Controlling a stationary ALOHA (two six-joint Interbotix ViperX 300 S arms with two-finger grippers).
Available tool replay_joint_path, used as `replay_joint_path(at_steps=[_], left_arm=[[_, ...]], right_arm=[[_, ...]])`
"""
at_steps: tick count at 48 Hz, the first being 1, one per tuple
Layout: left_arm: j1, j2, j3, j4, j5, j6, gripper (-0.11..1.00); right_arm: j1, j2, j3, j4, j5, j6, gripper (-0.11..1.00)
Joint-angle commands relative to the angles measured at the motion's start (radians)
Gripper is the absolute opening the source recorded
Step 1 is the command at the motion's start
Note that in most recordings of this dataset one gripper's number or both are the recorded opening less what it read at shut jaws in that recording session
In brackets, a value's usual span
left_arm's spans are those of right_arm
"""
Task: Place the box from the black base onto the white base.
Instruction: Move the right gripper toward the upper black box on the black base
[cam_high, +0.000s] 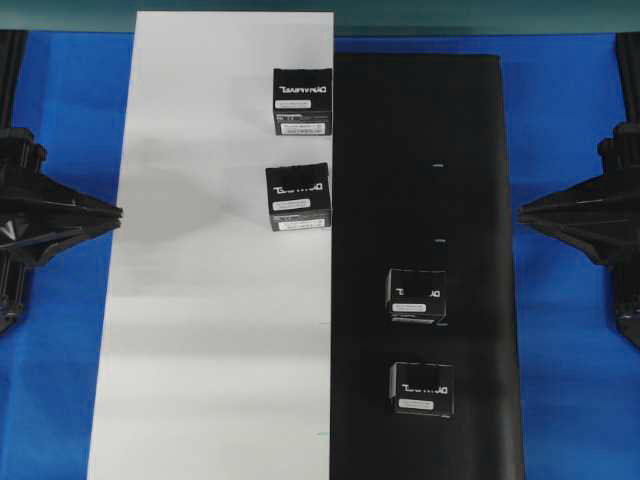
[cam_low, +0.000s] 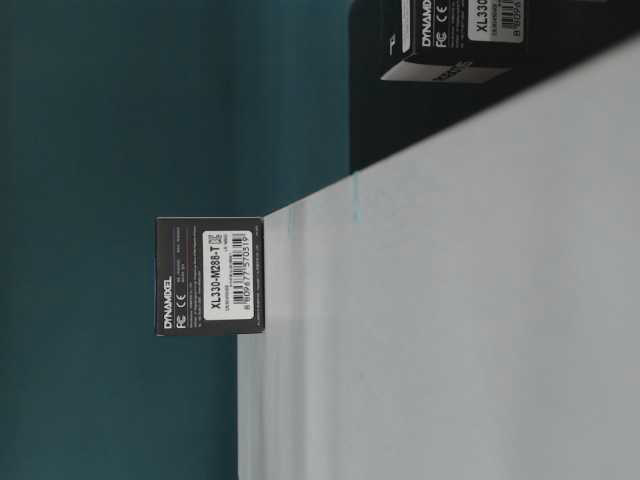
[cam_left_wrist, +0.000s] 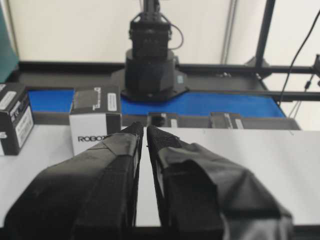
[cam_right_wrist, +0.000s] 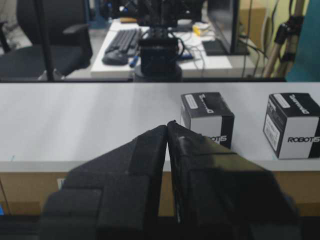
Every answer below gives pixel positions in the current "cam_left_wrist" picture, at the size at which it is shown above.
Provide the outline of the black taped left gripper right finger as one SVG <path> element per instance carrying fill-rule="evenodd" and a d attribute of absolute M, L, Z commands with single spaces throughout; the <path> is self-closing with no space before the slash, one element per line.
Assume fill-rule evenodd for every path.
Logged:
<path fill-rule="evenodd" d="M 149 126 L 160 223 L 171 239 L 290 240 L 293 217 L 248 168 Z"/>

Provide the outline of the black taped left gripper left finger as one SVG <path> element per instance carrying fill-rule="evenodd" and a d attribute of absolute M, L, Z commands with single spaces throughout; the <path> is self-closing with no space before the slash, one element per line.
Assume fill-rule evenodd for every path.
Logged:
<path fill-rule="evenodd" d="M 134 227 L 144 128 L 134 122 L 41 171 L 4 219 L 7 240 L 123 240 Z"/>

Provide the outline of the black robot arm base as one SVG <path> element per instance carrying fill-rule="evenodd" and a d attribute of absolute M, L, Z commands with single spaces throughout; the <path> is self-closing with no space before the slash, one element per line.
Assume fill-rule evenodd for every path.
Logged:
<path fill-rule="evenodd" d="M 132 48 L 126 52 L 121 94 L 137 102 L 162 102 L 188 91 L 186 74 L 177 70 L 169 41 L 173 24 L 161 13 L 158 0 L 145 0 L 129 25 Z"/>

